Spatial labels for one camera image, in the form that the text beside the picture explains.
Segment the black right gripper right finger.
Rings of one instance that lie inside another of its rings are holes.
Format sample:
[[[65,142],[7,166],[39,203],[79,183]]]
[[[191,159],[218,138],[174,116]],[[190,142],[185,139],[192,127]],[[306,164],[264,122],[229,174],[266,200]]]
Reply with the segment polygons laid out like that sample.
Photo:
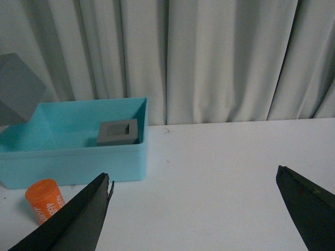
[[[276,183],[308,250],[334,250],[334,194],[286,166]]]

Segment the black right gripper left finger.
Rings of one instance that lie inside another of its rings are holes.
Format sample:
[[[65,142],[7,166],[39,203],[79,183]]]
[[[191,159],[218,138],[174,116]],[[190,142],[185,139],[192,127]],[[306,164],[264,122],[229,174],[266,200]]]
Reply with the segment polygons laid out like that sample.
[[[113,191],[101,173],[11,250],[95,250]]]

